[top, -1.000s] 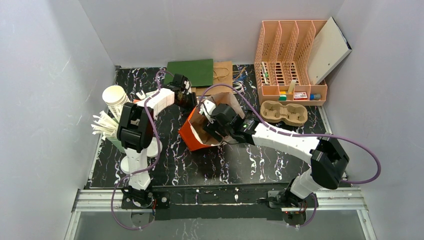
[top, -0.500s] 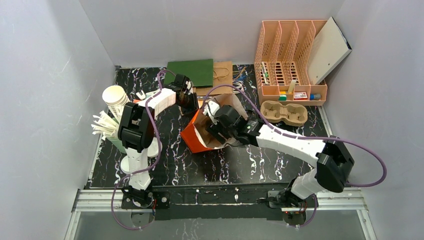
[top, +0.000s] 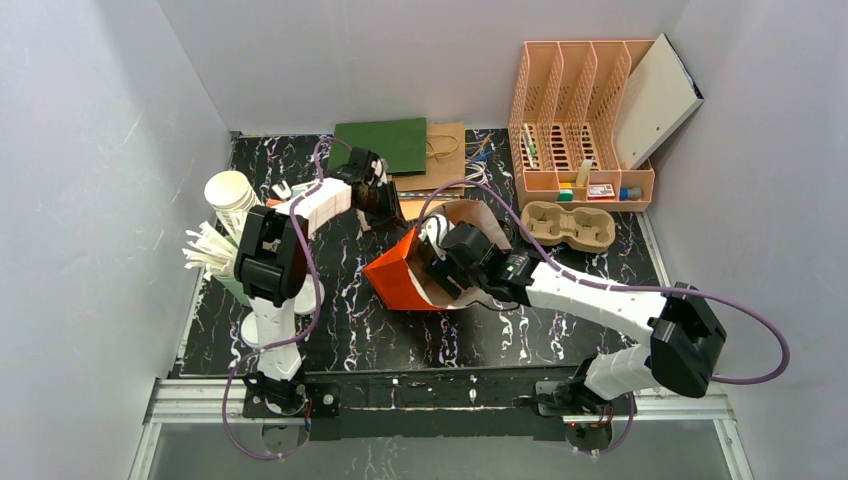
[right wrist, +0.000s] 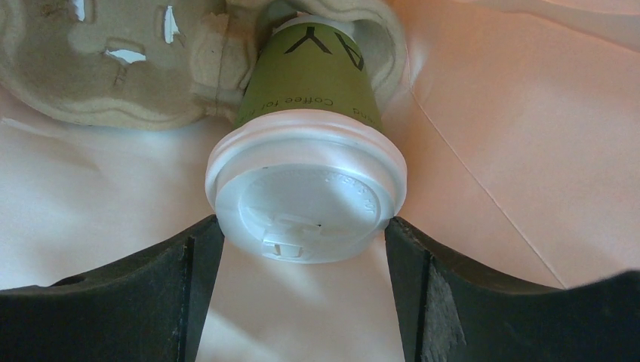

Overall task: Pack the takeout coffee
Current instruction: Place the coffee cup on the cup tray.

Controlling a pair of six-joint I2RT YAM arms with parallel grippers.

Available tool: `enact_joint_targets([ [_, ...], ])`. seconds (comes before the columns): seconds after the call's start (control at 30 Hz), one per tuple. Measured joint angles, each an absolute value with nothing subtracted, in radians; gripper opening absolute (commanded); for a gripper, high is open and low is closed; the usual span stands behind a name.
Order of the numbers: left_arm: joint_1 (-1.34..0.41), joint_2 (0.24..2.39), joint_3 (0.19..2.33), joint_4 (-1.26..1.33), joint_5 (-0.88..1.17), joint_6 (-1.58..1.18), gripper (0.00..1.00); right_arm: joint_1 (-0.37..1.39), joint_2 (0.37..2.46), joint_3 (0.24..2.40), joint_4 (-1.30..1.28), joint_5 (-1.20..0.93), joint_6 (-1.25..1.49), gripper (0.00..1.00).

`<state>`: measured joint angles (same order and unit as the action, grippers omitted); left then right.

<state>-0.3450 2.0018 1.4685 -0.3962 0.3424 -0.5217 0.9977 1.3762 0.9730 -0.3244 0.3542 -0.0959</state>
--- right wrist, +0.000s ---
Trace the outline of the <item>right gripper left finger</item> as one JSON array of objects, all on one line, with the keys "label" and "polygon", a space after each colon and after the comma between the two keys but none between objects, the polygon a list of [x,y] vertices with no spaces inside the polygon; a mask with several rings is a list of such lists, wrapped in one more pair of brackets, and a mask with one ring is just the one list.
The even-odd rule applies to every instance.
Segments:
[{"label": "right gripper left finger", "polygon": [[215,216],[47,287],[1,292],[3,361],[194,361],[224,236]]}]

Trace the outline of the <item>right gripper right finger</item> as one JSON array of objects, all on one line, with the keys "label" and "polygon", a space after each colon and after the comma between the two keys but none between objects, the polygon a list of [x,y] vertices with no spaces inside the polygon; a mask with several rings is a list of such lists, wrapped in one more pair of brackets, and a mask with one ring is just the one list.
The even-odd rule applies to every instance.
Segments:
[{"label": "right gripper right finger", "polygon": [[637,361],[639,273],[568,290],[515,278],[406,220],[385,231],[407,361]]}]

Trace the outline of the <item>single white cup lid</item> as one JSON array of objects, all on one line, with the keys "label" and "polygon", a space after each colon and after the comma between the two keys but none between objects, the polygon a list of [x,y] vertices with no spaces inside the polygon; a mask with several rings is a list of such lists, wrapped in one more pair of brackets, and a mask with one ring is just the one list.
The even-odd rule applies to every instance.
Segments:
[{"label": "single white cup lid", "polygon": [[257,117],[219,141],[205,192],[232,244],[309,264],[363,252],[402,208],[407,183],[402,153],[381,132],[298,109]]}]

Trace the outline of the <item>orange paper bag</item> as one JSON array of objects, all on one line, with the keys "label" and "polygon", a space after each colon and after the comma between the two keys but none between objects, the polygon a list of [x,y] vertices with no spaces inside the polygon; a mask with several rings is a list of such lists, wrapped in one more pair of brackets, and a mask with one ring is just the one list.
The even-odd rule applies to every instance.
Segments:
[{"label": "orange paper bag", "polygon": [[[401,215],[517,278],[639,267],[639,3],[393,1],[408,60],[384,112]],[[55,121],[1,92],[1,286],[48,286],[211,213],[214,118],[146,132]],[[401,361],[381,240],[296,265],[224,247],[200,361]]]}]

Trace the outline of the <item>pulp cup carrier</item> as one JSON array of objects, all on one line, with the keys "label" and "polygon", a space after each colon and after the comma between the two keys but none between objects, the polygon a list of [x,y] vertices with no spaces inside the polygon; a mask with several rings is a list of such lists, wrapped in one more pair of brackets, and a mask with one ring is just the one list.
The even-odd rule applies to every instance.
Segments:
[{"label": "pulp cup carrier", "polygon": [[273,30],[344,22],[384,107],[407,57],[384,1],[3,1],[1,83],[59,121],[138,130],[232,118]]}]

